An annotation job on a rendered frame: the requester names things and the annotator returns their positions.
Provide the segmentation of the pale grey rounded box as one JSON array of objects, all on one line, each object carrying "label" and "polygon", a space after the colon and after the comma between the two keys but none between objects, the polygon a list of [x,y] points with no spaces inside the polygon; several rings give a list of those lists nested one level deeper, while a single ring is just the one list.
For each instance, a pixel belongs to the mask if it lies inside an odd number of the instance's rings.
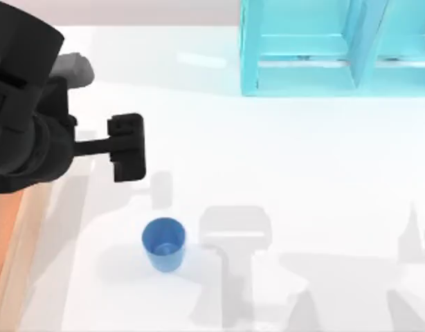
[{"label": "pale grey rounded box", "polygon": [[81,53],[67,53],[57,57],[50,77],[63,77],[70,89],[79,89],[90,85],[95,73],[87,57]]}]

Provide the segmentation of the blue cup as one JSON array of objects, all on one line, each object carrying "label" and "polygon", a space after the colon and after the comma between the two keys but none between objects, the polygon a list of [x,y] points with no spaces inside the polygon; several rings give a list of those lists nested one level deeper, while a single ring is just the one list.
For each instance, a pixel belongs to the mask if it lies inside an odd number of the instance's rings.
[{"label": "blue cup", "polygon": [[142,244],[151,265],[162,273],[179,268],[185,255],[186,230],[176,219],[161,217],[143,230]]}]

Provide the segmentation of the shallow salmon-coloured box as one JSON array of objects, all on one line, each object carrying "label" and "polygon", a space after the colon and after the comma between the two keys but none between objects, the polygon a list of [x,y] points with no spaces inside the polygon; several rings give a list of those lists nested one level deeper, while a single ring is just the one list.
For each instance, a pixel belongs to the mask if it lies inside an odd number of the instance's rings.
[{"label": "shallow salmon-coloured box", "polygon": [[0,332],[19,330],[52,187],[40,184],[13,194],[0,194]]}]

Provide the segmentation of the light blue rack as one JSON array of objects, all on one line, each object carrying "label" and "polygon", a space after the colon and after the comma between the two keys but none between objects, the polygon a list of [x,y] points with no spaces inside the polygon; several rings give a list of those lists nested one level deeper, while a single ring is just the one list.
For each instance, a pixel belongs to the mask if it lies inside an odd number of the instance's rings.
[{"label": "light blue rack", "polygon": [[239,0],[243,95],[425,97],[425,0]]}]

